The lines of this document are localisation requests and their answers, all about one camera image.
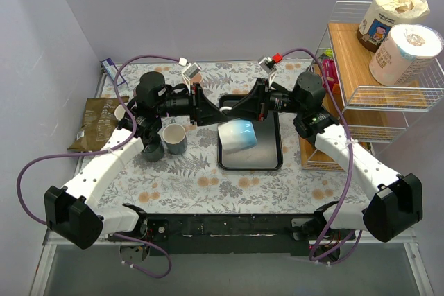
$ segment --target gray mug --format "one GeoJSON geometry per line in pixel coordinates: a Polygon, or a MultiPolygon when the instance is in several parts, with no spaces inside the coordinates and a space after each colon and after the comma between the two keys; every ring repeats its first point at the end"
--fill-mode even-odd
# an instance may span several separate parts
{"type": "Polygon", "coordinates": [[[187,150],[187,131],[179,124],[172,123],[165,127],[162,133],[168,151],[174,155],[181,155],[187,150]]]}

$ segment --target blue and white cup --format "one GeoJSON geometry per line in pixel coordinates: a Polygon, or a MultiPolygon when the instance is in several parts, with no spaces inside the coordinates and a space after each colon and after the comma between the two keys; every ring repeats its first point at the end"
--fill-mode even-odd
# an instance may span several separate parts
{"type": "MultiPolygon", "coordinates": [[[[231,107],[222,107],[220,110],[230,110],[231,107]]],[[[217,128],[222,149],[226,153],[235,153],[257,145],[255,129],[251,121],[233,119],[221,124],[217,128]]]]}

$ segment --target robotic arm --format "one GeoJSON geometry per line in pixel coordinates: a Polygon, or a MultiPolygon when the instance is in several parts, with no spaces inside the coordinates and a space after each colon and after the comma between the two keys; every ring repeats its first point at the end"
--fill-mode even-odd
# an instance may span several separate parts
{"type": "MultiPolygon", "coordinates": [[[[128,104],[137,120],[136,136],[120,150],[95,157],[61,189],[52,186],[45,193],[48,228],[82,249],[102,234],[120,232],[134,238],[145,237],[150,214],[130,204],[99,209],[98,203],[123,167],[158,136],[163,116],[189,116],[191,123],[205,126],[232,117],[263,121],[268,112],[296,113],[293,124],[298,134],[347,170],[348,145],[352,143],[347,141],[342,125],[322,106],[325,90],[321,78],[304,72],[289,91],[273,82],[276,62],[271,58],[259,62],[268,69],[268,79],[258,78],[251,91],[226,113],[205,97],[199,84],[192,85],[190,90],[186,85],[171,87],[165,85],[160,73],[144,74],[136,97],[128,104]]],[[[132,122],[126,115],[103,149],[128,138],[131,130],[132,122]]],[[[369,202],[343,204],[331,229],[367,230],[387,242],[422,219],[421,183],[414,175],[399,175],[360,145],[354,146],[353,175],[369,202]]],[[[317,236],[336,205],[337,202],[331,202],[320,207],[310,221],[294,231],[317,236]]]]}

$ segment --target cable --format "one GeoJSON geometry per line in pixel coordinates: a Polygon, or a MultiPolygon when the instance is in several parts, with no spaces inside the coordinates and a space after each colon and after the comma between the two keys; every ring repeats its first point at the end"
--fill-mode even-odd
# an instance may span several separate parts
{"type": "MultiPolygon", "coordinates": [[[[327,82],[327,76],[325,75],[325,72],[323,70],[323,67],[321,65],[321,63],[319,62],[318,58],[316,58],[316,56],[310,51],[307,50],[305,48],[296,48],[296,49],[291,49],[288,50],[285,53],[282,53],[282,57],[286,57],[288,56],[290,53],[293,52],[297,52],[297,51],[302,51],[305,52],[306,54],[308,54],[310,57],[313,58],[314,62],[318,65],[319,67],[319,71],[321,71],[322,77],[324,79],[324,82],[327,82]]],[[[332,90],[330,89],[329,85],[325,85],[325,87],[327,88],[327,93],[330,95],[330,97],[332,98],[332,102],[334,105],[334,108],[336,109],[336,111],[338,112],[339,118],[343,124],[344,130],[345,130],[345,136],[347,137],[347,140],[351,140],[352,136],[350,134],[350,129],[348,128],[348,124],[347,121],[345,120],[344,116],[342,115],[342,110],[339,109],[339,106],[336,104],[336,101],[334,100],[333,97],[333,93],[332,90]]],[[[319,248],[319,245],[321,244],[321,241],[323,240],[324,236],[326,235],[326,233],[328,232],[328,229],[330,228],[330,226],[332,225],[334,219],[336,218],[336,216],[339,213],[339,209],[341,208],[342,204],[345,201],[345,197],[347,196],[347,192],[348,189],[350,188],[350,183],[352,182],[352,174],[353,174],[353,145],[349,144],[348,145],[348,152],[349,152],[349,160],[348,160],[348,173],[347,173],[347,180],[345,181],[345,185],[344,185],[344,190],[341,194],[341,197],[339,198],[338,204],[336,205],[336,207],[334,208],[333,214],[330,217],[330,219],[327,221],[327,224],[324,226],[324,229],[321,231],[321,233],[319,234],[318,238],[316,239],[316,242],[314,243],[313,247],[311,248],[310,254],[309,254],[309,260],[310,261],[318,261],[320,259],[325,258],[326,256],[328,256],[328,254],[330,254],[331,252],[339,249],[345,242],[346,240],[348,240],[354,233],[355,231],[351,231],[342,242],[340,242],[338,245],[335,245],[332,249],[328,250],[325,253],[322,253],[321,255],[315,257],[314,254],[316,252],[316,250],[319,248]]],[[[349,253],[347,253],[347,256],[336,261],[335,263],[340,263],[343,260],[345,260],[346,258],[348,258],[356,249],[356,246],[359,242],[359,239],[361,239],[360,235],[362,234],[362,232],[359,233],[359,236],[355,242],[355,244],[353,245],[351,251],[349,253]]]]}
{"type": "MultiPolygon", "coordinates": [[[[126,113],[130,116],[131,121],[133,122],[133,131],[131,132],[130,136],[127,139],[122,141],[117,146],[110,148],[110,150],[118,150],[120,147],[125,146],[134,137],[134,135],[136,133],[137,124],[136,124],[135,117],[133,116],[133,114],[131,114],[130,110],[128,109],[128,107],[126,106],[124,101],[122,100],[122,97],[120,97],[119,89],[117,88],[117,80],[118,80],[119,76],[121,76],[121,72],[125,67],[127,67],[131,62],[134,62],[134,61],[136,61],[138,59],[142,59],[142,58],[159,58],[159,59],[170,60],[172,62],[179,62],[179,59],[177,59],[177,58],[170,58],[170,57],[166,57],[163,55],[138,55],[136,57],[129,59],[129,61],[123,63],[122,66],[120,66],[119,70],[116,73],[116,76],[114,77],[114,91],[116,93],[116,97],[119,100],[120,104],[125,109],[126,113]]],[[[33,159],[31,162],[27,163],[27,165],[25,165],[23,167],[23,169],[20,170],[19,175],[17,176],[17,183],[16,183],[17,197],[19,198],[20,205],[22,206],[25,213],[28,214],[28,216],[30,218],[37,221],[38,223],[40,223],[42,225],[46,225],[46,222],[44,220],[42,220],[41,218],[38,218],[29,210],[29,208],[26,206],[24,199],[23,199],[22,178],[23,178],[24,173],[26,172],[26,170],[28,170],[28,168],[30,166],[32,166],[33,164],[36,164],[40,161],[44,161],[45,159],[58,159],[58,158],[63,158],[63,157],[85,157],[85,156],[103,155],[103,154],[108,154],[108,153],[109,153],[109,150],[100,150],[97,152],[85,152],[85,153],[54,154],[54,155],[41,156],[41,157],[38,157],[37,159],[33,159]]]]}
{"type": "Polygon", "coordinates": [[[128,237],[128,236],[119,234],[117,232],[114,233],[114,236],[122,238],[122,239],[124,239],[126,241],[142,243],[142,244],[145,244],[146,246],[155,248],[157,251],[160,251],[161,253],[163,253],[165,255],[166,259],[168,259],[168,269],[165,271],[165,273],[156,274],[156,273],[153,273],[153,272],[151,272],[151,271],[149,271],[149,270],[147,270],[147,269],[145,269],[143,267],[135,265],[134,263],[131,263],[131,262],[126,261],[126,260],[123,260],[122,263],[130,266],[131,268],[135,268],[136,270],[139,270],[140,272],[143,272],[144,274],[148,275],[149,277],[153,277],[155,279],[161,279],[163,277],[166,277],[171,272],[171,269],[173,268],[173,261],[171,260],[171,257],[169,256],[168,252],[165,251],[164,249],[162,249],[160,246],[157,246],[156,244],[152,244],[152,243],[147,242],[147,241],[143,241],[141,239],[136,239],[136,238],[133,238],[133,237],[128,237]]]}

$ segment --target shelf unit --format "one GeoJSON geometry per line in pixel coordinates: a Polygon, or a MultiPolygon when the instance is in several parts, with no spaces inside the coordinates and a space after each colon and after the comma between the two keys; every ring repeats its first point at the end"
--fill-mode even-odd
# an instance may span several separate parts
{"type": "MultiPolygon", "coordinates": [[[[336,2],[316,57],[332,49],[341,94],[334,96],[342,110],[352,137],[368,143],[385,143],[381,153],[420,119],[411,112],[427,112],[444,97],[444,72],[437,60],[408,87],[386,87],[379,84],[368,69],[373,53],[365,49],[356,30],[371,2],[336,2]]],[[[321,74],[312,63],[311,68],[321,74]]],[[[324,107],[338,116],[332,100],[326,96],[324,107]]],[[[342,171],[327,155],[300,139],[303,169],[342,171]]]]}

